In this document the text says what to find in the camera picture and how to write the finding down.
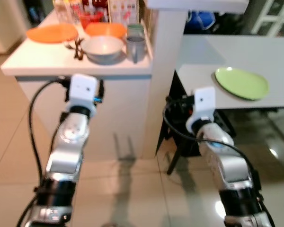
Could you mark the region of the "white counter cabinet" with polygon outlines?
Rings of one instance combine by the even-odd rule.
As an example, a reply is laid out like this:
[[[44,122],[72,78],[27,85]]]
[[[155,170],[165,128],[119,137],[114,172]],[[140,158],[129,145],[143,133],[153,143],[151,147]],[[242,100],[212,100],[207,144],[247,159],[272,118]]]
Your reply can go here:
[[[125,56],[114,65],[78,61],[64,44],[41,44],[26,39],[3,63],[6,76],[16,78],[27,98],[47,80],[83,73],[103,79],[105,97],[90,121],[84,149],[87,161],[140,157],[143,150],[152,58],[132,63]]]

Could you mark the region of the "grey bowl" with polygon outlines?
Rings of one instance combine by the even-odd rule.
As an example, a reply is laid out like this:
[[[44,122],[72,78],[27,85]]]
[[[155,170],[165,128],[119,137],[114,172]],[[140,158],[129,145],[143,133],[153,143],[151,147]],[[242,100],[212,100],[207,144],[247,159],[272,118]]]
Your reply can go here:
[[[93,36],[83,40],[80,47],[88,60],[94,63],[110,65],[124,58],[124,43],[117,37]]]

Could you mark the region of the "dark metal fork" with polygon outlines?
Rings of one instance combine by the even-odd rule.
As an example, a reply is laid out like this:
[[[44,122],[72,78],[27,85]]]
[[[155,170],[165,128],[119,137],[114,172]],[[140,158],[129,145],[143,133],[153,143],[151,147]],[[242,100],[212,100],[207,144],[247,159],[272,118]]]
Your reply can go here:
[[[64,42],[62,43],[64,45],[64,47],[70,49],[70,50],[77,50],[77,48],[79,48],[80,45],[80,40],[79,39],[75,39],[72,42]]]
[[[82,61],[84,58],[84,51],[83,48],[81,46],[81,43],[84,41],[83,37],[76,37],[74,39],[75,42],[75,54],[74,57],[75,59],[78,59],[79,61]]]

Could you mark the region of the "grey mug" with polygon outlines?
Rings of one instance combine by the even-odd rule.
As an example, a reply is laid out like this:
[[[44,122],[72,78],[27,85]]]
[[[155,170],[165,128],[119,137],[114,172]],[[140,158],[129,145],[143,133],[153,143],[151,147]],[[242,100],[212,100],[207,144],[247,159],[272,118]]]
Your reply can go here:
[[[142,36],[127,36],[125,54],[132,63],[141,62],[146,56],[146,39]]]

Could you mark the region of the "small orange plate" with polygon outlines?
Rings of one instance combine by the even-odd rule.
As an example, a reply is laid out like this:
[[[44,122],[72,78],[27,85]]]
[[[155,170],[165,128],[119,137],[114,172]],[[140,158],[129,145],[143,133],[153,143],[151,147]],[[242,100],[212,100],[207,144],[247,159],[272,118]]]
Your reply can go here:
[[[84,29],[89,36],[114,36],[123,38],[127,34],[125,26],[112,22],[92,22]]]

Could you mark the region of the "light green plate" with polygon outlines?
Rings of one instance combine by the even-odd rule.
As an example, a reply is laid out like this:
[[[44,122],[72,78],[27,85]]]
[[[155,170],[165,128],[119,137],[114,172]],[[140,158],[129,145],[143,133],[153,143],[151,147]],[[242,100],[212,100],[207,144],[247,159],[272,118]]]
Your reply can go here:
[[[245,100],[260,100],[269,93],[269,82],[260,74],[233,67],[216,69],[216,82],[227,92]]]

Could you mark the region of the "pale green cup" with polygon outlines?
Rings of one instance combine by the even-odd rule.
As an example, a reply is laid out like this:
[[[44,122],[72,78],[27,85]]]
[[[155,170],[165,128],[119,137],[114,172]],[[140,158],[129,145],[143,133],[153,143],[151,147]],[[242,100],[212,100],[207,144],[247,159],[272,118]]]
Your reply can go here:
[[[145,38],[144,26],[142,24],[128,24],[126,37],[142,37]]]

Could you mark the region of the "red bowl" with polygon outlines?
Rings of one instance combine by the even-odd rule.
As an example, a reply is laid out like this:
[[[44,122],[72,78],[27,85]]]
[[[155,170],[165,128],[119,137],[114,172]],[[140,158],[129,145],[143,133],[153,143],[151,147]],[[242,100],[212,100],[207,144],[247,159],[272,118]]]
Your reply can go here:
[[[79,20],[82,28],[85,30],[88,25],[92,23],[103,22],[105,14],[103,12],[94,12],[94,13],[79,13]]]

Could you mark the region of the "large orange plate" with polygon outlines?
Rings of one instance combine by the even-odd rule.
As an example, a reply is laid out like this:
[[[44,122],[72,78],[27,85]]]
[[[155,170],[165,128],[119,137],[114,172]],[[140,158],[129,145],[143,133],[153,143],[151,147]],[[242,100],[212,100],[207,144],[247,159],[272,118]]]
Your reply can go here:
[[[38,26],[27,31],[27,38],[42,44],[58,44],[72,41],[79,36],[73,24],[53,24]]]

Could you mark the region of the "blue bag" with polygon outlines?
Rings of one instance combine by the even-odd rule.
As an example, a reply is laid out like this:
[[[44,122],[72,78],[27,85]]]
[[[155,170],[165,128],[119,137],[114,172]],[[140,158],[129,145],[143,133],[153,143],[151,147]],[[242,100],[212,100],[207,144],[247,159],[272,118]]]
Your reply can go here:
[[[210,34],[215,24],[215,13],[207,11],[189,11],[185,24],[185,35]]]

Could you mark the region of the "colourful printed box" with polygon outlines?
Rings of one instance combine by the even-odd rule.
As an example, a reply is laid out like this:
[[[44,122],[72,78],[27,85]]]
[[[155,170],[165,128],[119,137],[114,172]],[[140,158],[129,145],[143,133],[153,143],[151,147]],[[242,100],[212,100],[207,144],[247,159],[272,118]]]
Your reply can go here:
[[[139,22],[139,0],[109,0],[109,21],[123,25]]]

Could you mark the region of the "clear bottles cluster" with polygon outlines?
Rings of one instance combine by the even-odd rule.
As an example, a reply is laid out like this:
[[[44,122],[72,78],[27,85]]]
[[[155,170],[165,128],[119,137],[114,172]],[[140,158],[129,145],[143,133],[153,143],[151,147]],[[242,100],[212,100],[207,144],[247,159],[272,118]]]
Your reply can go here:
[[[79,24],[79,12],[82,8],[81,0],[53,0],[53,11],[58,22],[66,24]]]

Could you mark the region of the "white lattice window door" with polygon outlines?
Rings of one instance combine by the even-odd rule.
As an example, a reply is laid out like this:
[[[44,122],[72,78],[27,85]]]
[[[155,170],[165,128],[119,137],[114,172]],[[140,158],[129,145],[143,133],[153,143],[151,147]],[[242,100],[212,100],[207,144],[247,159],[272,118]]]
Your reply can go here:
[[[251,0],[248,33],[284,37],[284,0]]]

